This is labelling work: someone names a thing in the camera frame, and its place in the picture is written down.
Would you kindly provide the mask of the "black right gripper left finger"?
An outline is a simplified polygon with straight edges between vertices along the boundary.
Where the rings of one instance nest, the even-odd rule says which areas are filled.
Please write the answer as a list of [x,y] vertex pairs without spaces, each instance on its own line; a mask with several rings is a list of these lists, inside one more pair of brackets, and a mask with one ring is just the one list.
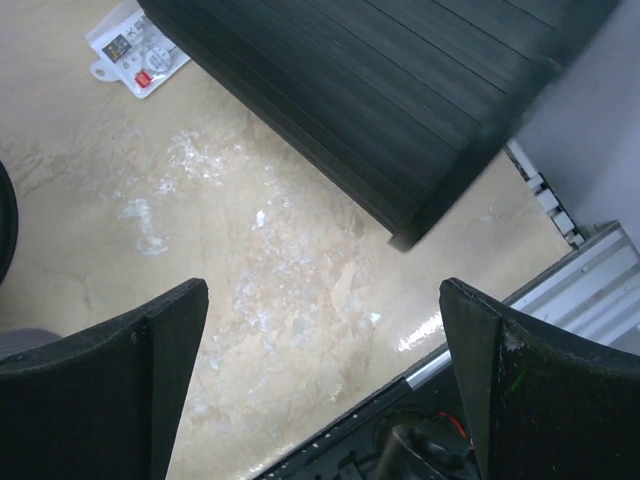
[[165,478],[208,305],[193,278],[3,359],[2,478]]

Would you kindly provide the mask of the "black ribbed round bin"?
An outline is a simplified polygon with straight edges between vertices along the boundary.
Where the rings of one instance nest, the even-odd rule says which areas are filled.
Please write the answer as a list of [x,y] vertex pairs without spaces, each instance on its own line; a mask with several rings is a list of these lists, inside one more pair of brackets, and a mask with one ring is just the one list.
[[197,65],[411,250],[613,1],[145,1]]

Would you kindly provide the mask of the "grey slatted square basket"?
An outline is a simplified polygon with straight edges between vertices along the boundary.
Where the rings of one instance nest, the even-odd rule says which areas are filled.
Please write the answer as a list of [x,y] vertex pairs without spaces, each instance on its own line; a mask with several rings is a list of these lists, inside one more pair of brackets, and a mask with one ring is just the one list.
[[16,251],[19,229],[19,213],[16,195],[9,174],[3,163],[0,163],[0,204],[0,282],[3,282]]

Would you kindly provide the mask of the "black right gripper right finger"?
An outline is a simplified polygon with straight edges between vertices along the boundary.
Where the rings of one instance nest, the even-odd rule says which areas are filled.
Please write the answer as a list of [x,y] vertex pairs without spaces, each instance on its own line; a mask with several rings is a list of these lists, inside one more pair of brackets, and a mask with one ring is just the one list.
[[638,478],[638,356],[455,278],[439,304],[482,478]]

